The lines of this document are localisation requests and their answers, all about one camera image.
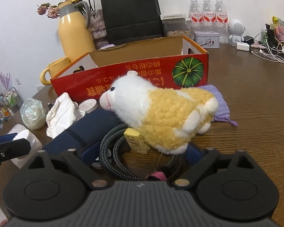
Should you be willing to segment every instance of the bottle label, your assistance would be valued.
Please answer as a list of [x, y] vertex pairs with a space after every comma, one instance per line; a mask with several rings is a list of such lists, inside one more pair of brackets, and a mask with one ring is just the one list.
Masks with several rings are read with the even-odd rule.
[[228, 21], [228, 17], [227, 17], [227, 13], [218, 13], [217, 14], [217, 20], [218, 22], [221, 22], [221, 23], [227, 23]]
[[193, 13], [191, 15], [191, 22], [203, 22], [203, 14], [201, 13]]
[[204, 21], [216, 22], [216, 13], [214, 13], [214, 12], [205, 13], [204, 14]]

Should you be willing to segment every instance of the purple drawstring bag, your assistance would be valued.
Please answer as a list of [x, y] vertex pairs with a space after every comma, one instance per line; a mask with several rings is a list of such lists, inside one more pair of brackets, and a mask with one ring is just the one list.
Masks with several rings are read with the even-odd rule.
[[230, 123], [233, 126], [238, 126], [237, 122], [232, 121], [230, 119], [229, 115], [230, 111], [226, 104], [226, 101], [224, 101], [222, 94], [218, 91], [218, 89], [215, 86], [210, 84], [210, 85], [200, 86], [198, 88], [209, 91], [217, 98], [219, 102], [219, 110], [214, 116], [213, 121], [224, 121]]

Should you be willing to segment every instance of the wooden table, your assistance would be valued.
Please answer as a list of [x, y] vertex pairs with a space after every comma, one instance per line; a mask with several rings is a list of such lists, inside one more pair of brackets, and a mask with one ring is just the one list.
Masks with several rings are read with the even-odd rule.
[[[279, 189], [280, 200], [273, 219], [284, 227], [284, 63], [262, 60], [229, 45], [208, 51], [208, 83], [215, 85], [222, 93], [231, 119], [237, 121], [239, 126], [212, 123], [211, 129], [205, 135], [197, 136], [194, 142], [202, 148], [215, 147], [222, 153], [233, 153], [242, 148], [251, 154]], [[34, 96], [45, 107], [56, 97], [50, 86]], [[17, 123], [22, 124], [19, 113], [5, 125], [0, 135]], [[51, 140], [46, 136], [45, 129], [33, 131], [43, 145]], [[131, 152], [123, 157], [126, 166], [140, 176], [148, 175], [157, 164], [168, 160], [167, 156], [160, 158], [154, 150], [149, 155]], [[17, 170], [11, 161], [0, 166], [0, 207], [4, 213], [7, 211], [2, 191]]]

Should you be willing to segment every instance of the white charger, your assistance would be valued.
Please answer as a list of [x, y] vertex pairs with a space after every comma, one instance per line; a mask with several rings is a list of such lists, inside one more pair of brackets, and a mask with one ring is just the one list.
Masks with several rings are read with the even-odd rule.
[[236, 42], [236, 49], [243, 50], [243, 51], [249, 51], [249, 44], [243, 43], [243, 42]]

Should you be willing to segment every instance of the yellow fleece body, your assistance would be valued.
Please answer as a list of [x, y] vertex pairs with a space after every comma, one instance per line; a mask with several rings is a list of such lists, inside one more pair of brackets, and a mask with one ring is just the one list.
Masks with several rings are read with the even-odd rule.
[[197, 129], [186, 137], [176, 136], [176, 130], [181, 130], [187, 117], [198, 110], [198, 105], [204, 105], [214, 97], [210, 92], [199, 88], [181, 89], [191, 99], [179, 95], [174, 89], [155, 89], [148, 92], [150, 105], [141, 126], [137, 129], [145, 141], [152, 147], [161, 146], [168, 150], [177, 149], [191, 141], [198, 130], [213, 119], [207, 115]]

